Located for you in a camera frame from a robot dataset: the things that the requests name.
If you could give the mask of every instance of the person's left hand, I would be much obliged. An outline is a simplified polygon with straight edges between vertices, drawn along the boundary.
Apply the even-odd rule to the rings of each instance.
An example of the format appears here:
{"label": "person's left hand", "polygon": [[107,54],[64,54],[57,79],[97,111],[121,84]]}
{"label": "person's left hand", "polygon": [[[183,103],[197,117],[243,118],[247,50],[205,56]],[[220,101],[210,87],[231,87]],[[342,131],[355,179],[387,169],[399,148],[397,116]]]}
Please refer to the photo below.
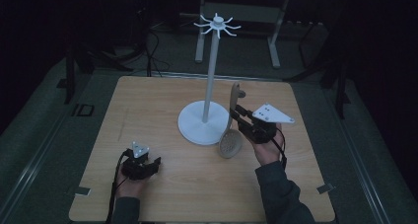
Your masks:
{"label": "person's left hand", "polygon": [[148,180],[150,180],[150,178],[146,178],[144,180],[132,181],[129,178],[126,178],[122,174],[121,169],[119,169],[119,173],[117,174],[117,184],[118,185],[121,184],[121,185],[116,190],[116,198],[135,197],[139,199],[139,196],[143,192]]}

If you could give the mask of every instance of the sleeve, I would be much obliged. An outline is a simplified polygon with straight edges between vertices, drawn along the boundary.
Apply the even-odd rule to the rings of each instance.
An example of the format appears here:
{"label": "sleeve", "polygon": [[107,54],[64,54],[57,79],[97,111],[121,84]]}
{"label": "sleeve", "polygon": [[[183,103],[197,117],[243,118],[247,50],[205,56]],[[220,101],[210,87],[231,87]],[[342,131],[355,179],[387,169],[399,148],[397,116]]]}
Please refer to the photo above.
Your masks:
{"label": "sleeve", "polygon": [[310,210],[299,201],[301,189],[287,180],[280,162],[255,170],[268,224],[314,223]]}
{"label": "sleeve", "polygon": [[120,197],[116,200],[112,224],[137,224],[140,201],[135,197]]}

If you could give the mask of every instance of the human hand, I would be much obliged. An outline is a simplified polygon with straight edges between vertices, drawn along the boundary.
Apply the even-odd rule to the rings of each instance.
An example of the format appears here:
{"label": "human hand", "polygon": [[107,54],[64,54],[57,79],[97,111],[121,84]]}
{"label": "human hand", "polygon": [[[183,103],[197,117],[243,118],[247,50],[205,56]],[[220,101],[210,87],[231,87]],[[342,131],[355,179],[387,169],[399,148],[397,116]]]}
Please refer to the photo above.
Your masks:
{"label": "human hand", "polygon": [[116,190],[116,198],[135,197],[139,199],[139,196],[144,190],[148,180],[150,180],[150,178],[132,181],[129,178],[125,177],[122,174],[121,169],[119,169],[119,172],[117,174],[117,185],[119,187]]}
{"label": "human hand", "polygon": [[[276,123],[276,127],[282,130],[281,123]],[[283,147],[284,138],[281,132],[276,132],[274,140],[280,147]],[[255,144],[250,139],[248,141],[251,143],[252,148],[254,149],[255,157],[261,166],[280,160],[280,151],[272,141],[260,144]]]}

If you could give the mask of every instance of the person's right hand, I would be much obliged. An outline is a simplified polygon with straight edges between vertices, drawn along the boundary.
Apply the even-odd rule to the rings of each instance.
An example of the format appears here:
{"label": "person's right hand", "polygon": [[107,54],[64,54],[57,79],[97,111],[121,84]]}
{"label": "person's right hand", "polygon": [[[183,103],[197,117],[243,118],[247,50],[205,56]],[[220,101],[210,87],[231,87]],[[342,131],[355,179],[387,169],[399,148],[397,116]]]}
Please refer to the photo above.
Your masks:
{"label": "person's right hand", "polygon": [[[281,123],[277,123],[276,127],[282,130]],[[274,140],[276,140],[279,146],[283,147],[284,138],[279,131],[276,132]],[[260,144],[255,144],[250,139],[248,141],[251,143],[252,148],[254,149],[255,157],[261,166],[280,160],[280,151],[272,141]]]}

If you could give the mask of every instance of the white stand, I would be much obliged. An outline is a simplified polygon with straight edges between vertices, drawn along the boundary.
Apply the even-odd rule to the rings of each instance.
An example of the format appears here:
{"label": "white stand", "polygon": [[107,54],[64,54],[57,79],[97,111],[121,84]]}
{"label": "white stand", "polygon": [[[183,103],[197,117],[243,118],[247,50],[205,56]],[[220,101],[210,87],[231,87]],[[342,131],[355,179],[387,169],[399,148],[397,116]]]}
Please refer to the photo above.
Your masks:
{"label": "white stand", "polygon": [[210,27],[208,31],[202,33],[203,35],[208,34],[212,30],[217,31],[216,34],[214,32],[212,35],[206,97],[205,101],[191,103],[181,111],[178,116],[178,128],[181,134],[190,142],[199,145],[212,145],[218,143],[221,139],[230,116],[229,112],[221,105],[211,102],[219,39],[221,38],[220,31],[225,31],[228,35],[235,36],[228,32],[226,28],[238,29],[240,27],[225,25],[232,18],[224,22],[224,19],[217,14],[213,21],[206,20],[203,16],[201,18],[209,24],[195,25],[197,27]]}

